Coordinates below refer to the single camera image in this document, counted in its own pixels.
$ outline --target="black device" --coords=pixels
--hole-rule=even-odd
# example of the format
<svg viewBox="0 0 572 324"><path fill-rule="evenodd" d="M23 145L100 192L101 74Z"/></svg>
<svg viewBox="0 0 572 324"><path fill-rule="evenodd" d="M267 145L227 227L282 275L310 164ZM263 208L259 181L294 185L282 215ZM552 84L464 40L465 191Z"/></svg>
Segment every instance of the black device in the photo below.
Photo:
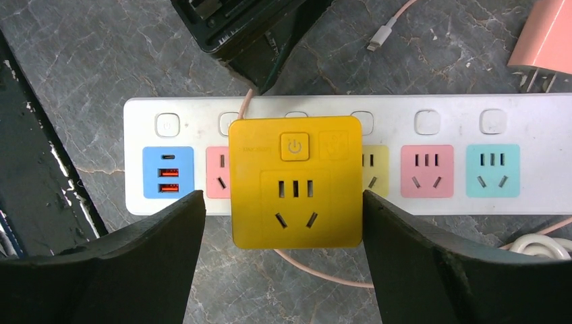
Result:
<svg viewBox="0 0 572 324"><path fill-rule="evenodd" d="M2 32L0 104L0 259L53 255L105 235L103 221Z"/></svg>
<svg viewBox="0 0 572 324"><path fill-rule="evenodd" d="M259 94L332 1L171 0L199 47Z"/></svg>
<svg viewBox="0 0 572 324"><path fill-rule="evenodd" d="M181 323L205 217L195 191L58 256L0 261L0 323ZM370 191L364 247L383 323L567 323L572 315L571 261L465 240Z"/></svg>

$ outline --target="white button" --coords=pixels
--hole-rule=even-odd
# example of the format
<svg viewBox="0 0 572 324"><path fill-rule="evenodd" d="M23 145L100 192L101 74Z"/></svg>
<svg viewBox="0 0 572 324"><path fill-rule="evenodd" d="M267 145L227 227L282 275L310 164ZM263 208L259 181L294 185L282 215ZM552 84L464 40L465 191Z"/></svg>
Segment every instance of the white button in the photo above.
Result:
<svg viewBox="0 0 572 324"><path fill-rule="evenodd" d="M489 109L481 113L480 129L483 134L501 134L507 130L507 113Z"/></svg>
<svg viewBox="0 0 572 324"><path fill-rule="evenodd" d="M362 123L362 135L369 135L374 131L374 116L367 111L354 111L352 116L358 118Z"/></svg>
<svg viewBox="0 0 572 324"><path fill-rule="evenodd" d="M222 135L229 135L229 127L238 119L238 113L224 113L219 118L219 131Z"/></svg>
<svg viewBox="0 0 572 324"><path fill-rule="evenodd" d="M433 110L421 110L415 114L415 132L419 135L435 135L441 128L441 116Z"/></svg>
<svg viewBox="0 0 572 324"><path fill-rule="evenodd" d="M179 116L174 113L162 113L157 116L157 135L163 137L177 136L180 125Z"/></svg>
<svg viewBox="0 0 572 324"><path fill-rule="evenodd" d="M303 113L301 111L290 111L289 113L286 114L285 117L307 117L308 114Z"/></svg>

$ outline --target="usb-a port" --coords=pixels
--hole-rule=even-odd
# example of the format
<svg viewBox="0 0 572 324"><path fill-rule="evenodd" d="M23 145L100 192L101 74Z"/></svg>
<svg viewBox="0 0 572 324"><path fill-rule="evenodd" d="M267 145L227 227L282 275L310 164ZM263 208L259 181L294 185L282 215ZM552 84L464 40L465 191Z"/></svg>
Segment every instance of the usb-a port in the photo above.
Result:
<svg viewBox="0 0 572 324"><path fill-rule="evenodd" d="M179 192L179 184L159 184L159 192Z"/></svg>
<svg viewBox="0 0 572 324"><path fill-rule="evenodd" d="M159 169L159 177L178 177L179 169Z"/></svg>

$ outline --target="black metal frame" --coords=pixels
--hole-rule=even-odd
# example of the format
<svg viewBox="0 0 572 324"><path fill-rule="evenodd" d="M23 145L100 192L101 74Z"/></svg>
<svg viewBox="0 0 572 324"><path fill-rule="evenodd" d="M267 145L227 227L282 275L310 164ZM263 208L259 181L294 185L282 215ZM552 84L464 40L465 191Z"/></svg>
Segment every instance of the black metal frame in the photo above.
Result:
<svg viewBox="0 0 572 324"><path fill-rule="evenodd" d="M58 256L0 262L0 323L182 323L206 210L195 191Z"/></svg>
<svg viewBox="0 0 572 324"><path fill-rule="evenodd" d="M105 235L76 168L1 32L0 103L0 210L5 215L0 226L17 254L53 255L95 240L95 231Z"/></svg>
<svg viewBox="0 0 572 324"><path fill-rule="evenodd" d="M572 262L466 240L364 193L364 246L383 323L566 323Z"/></svg>

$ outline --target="power strip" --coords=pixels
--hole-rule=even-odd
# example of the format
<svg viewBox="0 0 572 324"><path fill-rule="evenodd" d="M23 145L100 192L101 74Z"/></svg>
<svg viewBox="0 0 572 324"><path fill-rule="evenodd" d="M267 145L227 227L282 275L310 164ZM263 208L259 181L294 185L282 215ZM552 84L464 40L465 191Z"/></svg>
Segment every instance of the power strip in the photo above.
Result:
<svg viewBox="0 0 572 324"><path fill-rule="evenodd" d="M242 100L130 99L124 107L127 209L150 215L189 190L224 197L220 189L231 184L217 168L225 167L228 127ZM566 198L572 94L258 97L247 112L248 118L326 115L360 119L364 187L379 188L411 214L572 214ZM144 161L149 151L159 153ZM174 161L183 168L180 190L186 191L169 192L175 184L167 181L163 195L146 196L144 187L153 191L172 180L156 174L157 168L169 173L170 161L155 160L171 151L180 157ZM208 215L231 213L228 198L205 194L205 203Z"/></svg>

